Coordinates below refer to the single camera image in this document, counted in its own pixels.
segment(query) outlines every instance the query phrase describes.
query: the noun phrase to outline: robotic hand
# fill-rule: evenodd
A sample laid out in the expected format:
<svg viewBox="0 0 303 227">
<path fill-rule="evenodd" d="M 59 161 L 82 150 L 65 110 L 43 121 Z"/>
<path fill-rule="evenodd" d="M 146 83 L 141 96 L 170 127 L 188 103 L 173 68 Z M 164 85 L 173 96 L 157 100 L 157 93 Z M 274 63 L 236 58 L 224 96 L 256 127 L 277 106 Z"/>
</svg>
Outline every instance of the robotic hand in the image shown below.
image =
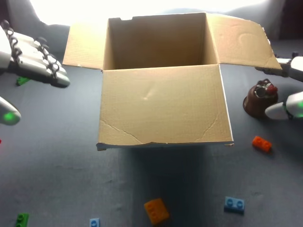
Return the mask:
<svg viewBox="0 0 303 227">
<path fill-rule="evenodd" d="M 14 32 L 7 21 L 0 26 L 0 71 L 15 73 L 54 87 L 68 87 L 70 80 L 56 58 L 49 53 L 44 38 Z M 21 119 L 18 109 L 0 97 L 0 123 L 15 125 Z"/>
<path fill-rule="evenodd" d="M 290 77 L 303 82 L 303 57 L 294 52 L 291 59 L 277 58 L 282 70 L 256 68 L 266 74 Z M 303 92 L 290 95 L 285 102 L 271 105 L 265 114 L 272 119 L 293 119 L 303 117 Z"/>
</svg>

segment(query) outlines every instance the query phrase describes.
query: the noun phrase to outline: open cardboard box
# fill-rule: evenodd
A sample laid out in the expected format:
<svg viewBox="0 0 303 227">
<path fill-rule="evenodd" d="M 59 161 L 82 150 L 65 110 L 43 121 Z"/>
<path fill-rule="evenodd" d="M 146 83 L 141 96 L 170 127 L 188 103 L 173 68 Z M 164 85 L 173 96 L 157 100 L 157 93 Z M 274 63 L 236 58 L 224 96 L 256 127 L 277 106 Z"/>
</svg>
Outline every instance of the open cardboard box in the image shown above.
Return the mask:
<svg viewBox="0 0 303 227">
<path fill-rule="evenodd" d="M 63 63 L 103 70 L 99 150 L 230 143 L 220 64 L 280 69 L 260 25 L 207 13 L 74 25 Z"/>
</svg>

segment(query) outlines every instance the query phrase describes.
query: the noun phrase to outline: red-orange lego brick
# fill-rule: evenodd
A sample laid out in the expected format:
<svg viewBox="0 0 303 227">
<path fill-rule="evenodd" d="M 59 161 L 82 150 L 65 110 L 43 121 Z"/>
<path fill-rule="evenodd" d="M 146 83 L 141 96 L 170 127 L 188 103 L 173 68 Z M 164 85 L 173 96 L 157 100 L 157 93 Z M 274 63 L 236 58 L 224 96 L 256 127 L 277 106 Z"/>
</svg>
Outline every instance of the red-orange lego brick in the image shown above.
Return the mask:
<svg viewBox="0 0 303 227">
<path fill-rule="evenodd" d="M 260 148 L 262 151 L 269 153 L 271 149 L 271 143 L 265 139 L 262 139 L 260 136 L 256 136 L 252 141 L 252 145 Z"/>
<path fill-rule="evenodd" d="M 160 222 L 169 218 L 162 199 L 155 199 L 144 204 L 148 217 L 153 225 L 159 224 Z"/>
</svg>

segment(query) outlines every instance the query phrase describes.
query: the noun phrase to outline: table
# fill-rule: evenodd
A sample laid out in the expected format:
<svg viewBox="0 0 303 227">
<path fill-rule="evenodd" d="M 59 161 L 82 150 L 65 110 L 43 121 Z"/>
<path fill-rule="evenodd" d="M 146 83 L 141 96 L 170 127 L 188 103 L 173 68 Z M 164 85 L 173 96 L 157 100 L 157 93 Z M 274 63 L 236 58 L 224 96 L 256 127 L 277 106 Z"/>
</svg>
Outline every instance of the table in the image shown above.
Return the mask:
<svg viewBox="0 0 303 227">
<path fill-rule="evenodd" d="M 282 57 L 303 52 L 300 40 L 272 45 Z M 67 89 L 0 77 L 0 96 L 22 114 L 16 126 L 0 126 L 0 226 L 13 226 L 20 212 L 30 213 L 29 227 L 85 227 L 98 217 L 103 227 L 151 226 L 143 204 L 158 197 L 173 227 L 301 226 L 303 121 L 257 120 L 242 102 L 260 79 L 278 87 L 279 100 L 303 83 L 221 65 L 233 146 L 97 151 L 102 74 L 64 68 Z M 272 142 L 273 156 L 251 146 L 255 135 Z M 224 213 L 225 196 L 244 199 L 245 215 Z"/>
</svg>

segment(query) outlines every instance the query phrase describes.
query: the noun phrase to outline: green light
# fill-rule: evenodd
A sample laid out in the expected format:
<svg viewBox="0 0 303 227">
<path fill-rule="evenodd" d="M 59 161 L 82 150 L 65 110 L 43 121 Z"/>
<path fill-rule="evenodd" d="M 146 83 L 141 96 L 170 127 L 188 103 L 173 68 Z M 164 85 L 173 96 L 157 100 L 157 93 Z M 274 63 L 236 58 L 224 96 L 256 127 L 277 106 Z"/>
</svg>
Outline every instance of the green light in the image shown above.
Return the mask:
<svg viewBox="0 0 303 227">
<path fill-rule="evenodd" d="M 12 112 L 8 112 L 7 114 L 4 114 L 3 118 L 5 121 L 10 122 L 15 118 L 15 115 Z"/>
</svg>

